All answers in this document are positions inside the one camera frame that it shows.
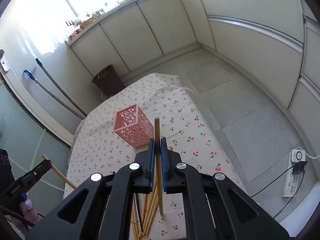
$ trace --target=power adapter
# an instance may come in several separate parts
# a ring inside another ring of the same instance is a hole
[[[306,164],[307,164],[307,161],[299,161],[298,163],[296,163],[293,166],[292,174],[293,175],[298,175],[301,172],[303,172],[304,171],[304,167],[306,166]]]

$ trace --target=floor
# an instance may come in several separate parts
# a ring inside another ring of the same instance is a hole
[[[194,102],[231,160],[248,195],[260,191],[288,168],[291,149],[305,148],[276,104],[240,71],[207,50],[197,49],[166,61],[125,85],[153,72],[178,75],[183,85],[193,90]],[[288,216],[317,180],[310,161],[299,192],[276,220],[282,221]],[[271,216],[289,201],[282,198],[284,184],[285,175],[254,197]]]

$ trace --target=white cable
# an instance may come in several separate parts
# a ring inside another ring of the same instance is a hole
[[[307,152],[306,152],[304,149],[302,149],[302,148],[300,148],[300,147],[296,147],[295,150],[302,150],[302,151],[304,151],[304,152],[306,153],[306,155],[307,155],[309,158],[311,158],[311,159],[317,159],[317,158],[320,157],[320,155],[317,156],[317,157],[312,157],[312,156],[310,156],[309,154],[307,154]]]

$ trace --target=silver screw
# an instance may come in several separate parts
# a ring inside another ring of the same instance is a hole
[[[217,180],[224,180],[226,178],[226,176],[221,173],[221,172],[218,172],[214,175],[214,177],[217,179]]]
[[[102,175],[100,173],[94,173],[91,175],[91,180],[93,181],[99,181],[102,178]]]
[[[179,170],[184,170],[187,167],[187,165],[185,163],[177,163],[176,167]]]
[[[140,168],[140,164],[139,164],[139,163],[131,163],[131,164],[129,165],[129,168],[130,168],[131,170],[137,170],[137,169]]]

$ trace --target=red basket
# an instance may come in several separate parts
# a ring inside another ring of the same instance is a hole
[[[153,138],[152,123],[138,103],[116,112],[112,132],[134,148],[149,144],[150,138]]]

